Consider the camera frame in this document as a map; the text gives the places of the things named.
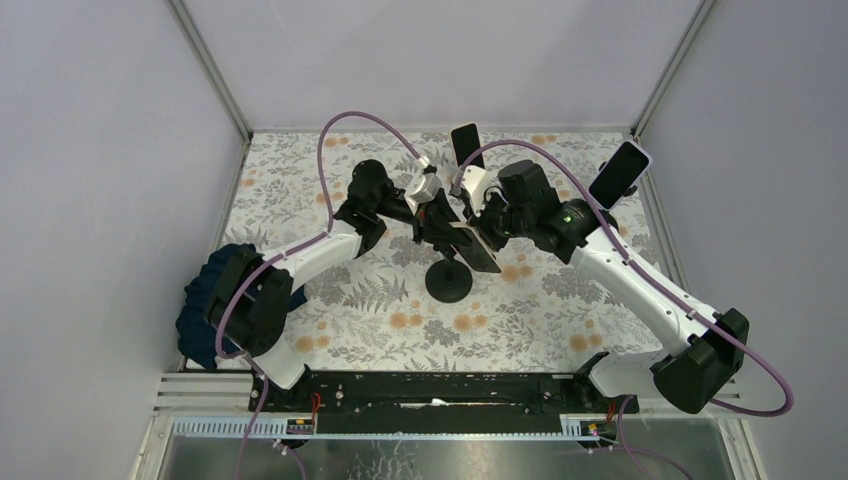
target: orange flower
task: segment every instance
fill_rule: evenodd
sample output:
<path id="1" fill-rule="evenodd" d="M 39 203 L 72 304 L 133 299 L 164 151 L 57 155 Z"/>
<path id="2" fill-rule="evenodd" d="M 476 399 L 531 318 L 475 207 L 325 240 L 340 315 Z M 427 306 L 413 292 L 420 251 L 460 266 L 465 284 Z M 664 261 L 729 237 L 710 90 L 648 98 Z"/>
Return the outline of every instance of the orange flower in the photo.
<path id="1" fill-rule="evenodd" d="M 514 265 L 505 266 L 501 272 L 501 278 L 503 278 L 506 283 L 514 283 L 518 280 L 518 275 L 518 269 L 515 268 Z"/>
<path id="2" fill-rule="evenodd" d="M 403 328 L 406 326 L 406 315 L 400 312 L 395 312 L 389 317 L 389 325 L 392 328 Z"/>
<path id="3" fill-rule="evenodd" d="M 305 337 L 300 337 L 297 339 L 297 342 L 294 344 L 294 348 L 297 349 L 298 352 L 306 353 L 311 352 L 313 347 L 312 337 L 309 335 Z"/>
<path id="4" fill-rule="evenodd" d="M 471 330 L 471 318 L 465 314 L 457 315 L 456 318 L 453 319 L 453 328 L 460 332 L 467 332 Z"/>
<path id="5" fill-rule="evenodd" d="M 582 352 L 589 348 L 589 342 L 583 335 L 572 335 L 571 338 L 568 339 L 568 344 L 572 349 L 578 352 Z"/>

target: black disc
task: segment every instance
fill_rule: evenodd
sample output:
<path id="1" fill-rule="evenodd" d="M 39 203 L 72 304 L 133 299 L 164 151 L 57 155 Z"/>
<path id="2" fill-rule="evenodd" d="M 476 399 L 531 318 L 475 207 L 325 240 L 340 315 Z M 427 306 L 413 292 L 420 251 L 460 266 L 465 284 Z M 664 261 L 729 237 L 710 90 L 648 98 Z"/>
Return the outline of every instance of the black disc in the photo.
<path id="1" fill-rule="evenodd" d="M 471 291 L 471 270 L 464 263 L 439 260 L 427 269 L 424 285 L 427 293 L 442 303 L 456 303 Z"/>

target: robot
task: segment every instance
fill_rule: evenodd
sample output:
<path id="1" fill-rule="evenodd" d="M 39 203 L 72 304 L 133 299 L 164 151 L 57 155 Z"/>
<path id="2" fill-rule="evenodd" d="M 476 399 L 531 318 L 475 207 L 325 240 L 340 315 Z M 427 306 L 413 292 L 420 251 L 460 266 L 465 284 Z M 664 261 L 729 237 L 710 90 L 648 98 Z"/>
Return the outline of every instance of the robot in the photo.
<path id="1" fill-rule="evenodd" d="M 449 190 L 463 202 L 463 220 L 448 202 L 448 192 L 436 175 L 437 166 L 426 157 L 417 161 L 420 171 L 405 189 L 394 185 L 380 162 L 360 162 L 353 170 L 347 200 L 334 213 L 323 235 L 306 244 L 296 242 L 300 244 L 297 251 L 287 246 L 264 252 L 265 259 L 282 252 L 289 254 L 282 254 L 279 261 L 256 277 L 251 287 L 258 293 L 238 299 L 223 333 L 250 354 L 273 385 L 274 392 L 266 410 L 297 410 L 308 405 L 311 395 L 318 391 L 325 391 L 325 395 L 335 393 L 340 400 L 327 402 L 331 411 L 337 407 L 339 411 L 355 408 L 359 412 L 366 400 L 368 406 L 372 405 L 372 400 L 378 401 L 377 393 L 362 393 L 362 399 L 355 406 L 349 402 L 343 405 L 343 381 L 339 381 L 338 390 L 335 388 L 336 379 L 342 378 L 339 377 L 341 373 L 322 376 L 321 371 L 313 372 L 295 360 L 296 355 L 282 339 L 282 333 L 291 292 L 321 272 L 374 248 L 386 230 L 383 218 L 408 224 L 416 243 L 432 245 L 444 256 L 428 270 L 426 277 L 428 291 L 437 300 L 455 302 L 467 295 L 471 289 L 471 270 L 500 272 L 496 252 L 510 239 L 525 237 L 540 250 L 573 265 L 579 275 L 606 287 L 662 343 L 663 348 L 655 352 L 600 353 L 571 378 L 490 375 L 489 383 L 502 382 L 499 392 L 513 392 L 508 397 L 511 404 L 522 404 L 523 400 L 516 400 L 516 395 L 532 391 L 521 397 L 529 404 L 534 395 L 548 398 L 554 391 L 563 395 L 559 411 L 599 412 L 606 410 L 610 399 L 631 395 L 637 399 L 662 396 L 684 412 L 698 413 L 741 367 L 743 352 L 714 330 L 694 321 L 693 316 L 700 314 L 710 319 L 725 333 L 746 344 L 749 325 L 745 316 L 732 308 L 719 313 L 693 298 L 641 259 L 615 229 L 613 235 L 617 242 L 612 241 L 585 200 L 559 200 L 539 165 L 523 160 L 497 173 L 477 166 L 468 167 L 459 188 Z M 609 212 L 602 214 L 617 228 Z M 628 249 L 628 260 L 623 260 L 616 245 Z M 261 254 L 247 249 L 230 260 L 206 308 L 210 324 L 216 328 L 220 326 L 237 288 L 264 261 Z M 667 296 L 660 295 L 655 284 L 630 268 L 633 261 L 663 288 L 685 298 L 693 310 L 686 311 Z M 356 372 L 347 375 L 345 378 L 352 375 L 362 378 Z M 373 385 L 389 385 L 383 391 L 383 398 L 395 395 L 406 401 L 424 401 L 435 397 L 431 392 L 410 393 L 410 387 L 398 386 L 393 390 L 392 379 L 397 379 L 397 374 L 392 375 L 374 380 Z M 442 380 L 450 381 L 440 377 L 439 381 Z M 424 383 L 429 385 L 427 388 L 441 392 L 440 398 L 451 397 L 455 401 L 478 401 L 484 396 L 488 398 L 488 390 L 494 390 L 492 387 L 482 392 L 474 390 L 474 386 L 469 387 L 472 390 L 463 390 L 455 383 L 451 384 L 453 389 L 440 389 L 435 384 Z M 503 392 L 492 391 L 491 396 L 494 400 L 503 400 L 507 398 Z M 540 411 L 549 412 L 549 407 L 543 406 Z M 638 408 L 636 402 L 632 408 Z"/>

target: white wall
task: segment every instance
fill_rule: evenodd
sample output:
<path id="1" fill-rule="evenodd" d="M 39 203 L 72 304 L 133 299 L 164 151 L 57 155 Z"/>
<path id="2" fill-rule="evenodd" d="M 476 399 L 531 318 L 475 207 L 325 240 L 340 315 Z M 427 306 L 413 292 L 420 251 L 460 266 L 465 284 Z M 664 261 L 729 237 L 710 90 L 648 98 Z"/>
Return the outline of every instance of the white wall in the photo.
<path id="1" fill-rule="evenodd" d="M 0 477 L 126 478 L 240 141 L 163 1 L 0 0 Z"/>
<path id="2" fill-rule="evenodd" d="M 720 2 L 645 135 L 692 289 L 795 389 L 753 422 L 771 479 L 848 477 L 846 23 L 845 2 Z M 755 364 L 739 378 L 779 405 Z"/>
<path id="3" fill-rule="evenodd" d="M 699 1 L 186 3 L 250 125 L 275 129 L 350 109 L 413 127 L 631 125 Z"/>

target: reflective surface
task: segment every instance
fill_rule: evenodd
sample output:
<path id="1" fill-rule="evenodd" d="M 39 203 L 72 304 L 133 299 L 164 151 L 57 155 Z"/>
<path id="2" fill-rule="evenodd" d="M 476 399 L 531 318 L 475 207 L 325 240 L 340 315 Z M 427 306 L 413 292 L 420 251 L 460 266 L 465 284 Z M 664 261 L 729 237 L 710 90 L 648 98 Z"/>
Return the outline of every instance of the reflective surface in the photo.
<path id="1" fill-rule="evenodd" d="M 662 452 L 680 462 L 695 479 L 732 479 L 718 428 L 707 420 L 626 422 L 628 444 Z M 175 437 L 162 478 L 233 478 L 240 440 Z M 554 441 L 319 441 L 297 453 L 310 480 L 429 479 L 629 479 L 642 478 L 624 452 L 564 455 L 584 451 L 574 442 Z M 673 467 L 641 457 L 661 479 L 684 478 Z M 251 440 L 242 480 L 300 479 L 291 456 L 268 440 Z"/>

